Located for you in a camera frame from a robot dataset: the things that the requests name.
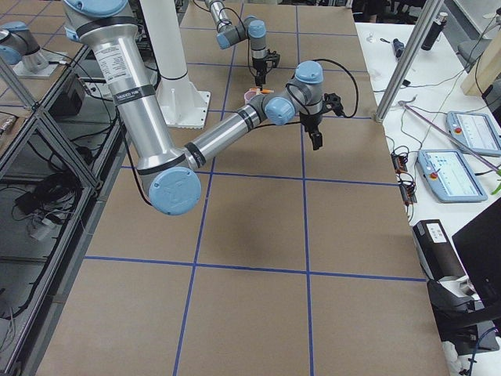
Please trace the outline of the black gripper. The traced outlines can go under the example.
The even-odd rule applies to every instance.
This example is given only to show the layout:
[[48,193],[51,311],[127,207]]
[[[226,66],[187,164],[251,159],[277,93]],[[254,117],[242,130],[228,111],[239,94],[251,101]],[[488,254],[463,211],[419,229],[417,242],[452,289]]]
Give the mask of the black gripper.
[[319,125],[322,122],[322,115],[301,115],[300,123],[305,131],[310,134],[312,149],[319,150],[323,146],[323,135],[319,131]]
[[254,82],[257,87],[262,87],[265,84],[265,75],[269,71],[269,59],[265,58],[252,58],[252,66],[256,71]]

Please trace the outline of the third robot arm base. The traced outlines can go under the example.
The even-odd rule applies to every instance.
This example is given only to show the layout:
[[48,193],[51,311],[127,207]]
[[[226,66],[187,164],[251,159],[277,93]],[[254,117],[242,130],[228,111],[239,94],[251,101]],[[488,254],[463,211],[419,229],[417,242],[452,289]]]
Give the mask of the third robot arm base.
[[1,26],[1,58],[20,78],[49,78],[67,61],[65,52],[48,52],[41,48],[28,26],[21,21]]

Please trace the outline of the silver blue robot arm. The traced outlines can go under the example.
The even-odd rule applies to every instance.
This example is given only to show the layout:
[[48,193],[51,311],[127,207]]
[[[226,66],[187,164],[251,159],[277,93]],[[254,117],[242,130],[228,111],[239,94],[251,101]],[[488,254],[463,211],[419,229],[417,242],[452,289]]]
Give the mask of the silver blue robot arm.
[[276,68],[280,55],[271,51],[267,46],[267,30],[265,22],[256,16],[247,16],[244,20],[236,14],[238,23],[233,23],[227,12],[233,11],[224,5],[223,1],[204,1],[207,11],[211,14],[216,27],[216,41],[220,49],[228,49],[240,42],[247,41],[252,66],[247,63],[254,83],[262,89],[266,83],[266,76],[270,70]]
[[203,128],[211,95],[189,79],[174,2],[142,3],[159,85],[146,72],[135,42],[138,27],[126,1],[67,1],[64,9],[68,36],[94,53],[139,156],[142,186],[159,212],[181,215],[191,210],[201,195],[196,170],[263,121],[284,125],[299,117],[315,147],[321,146],[324,96],[319,63],[300,63],[281,92],[257,94],[179,147],[170,128]]

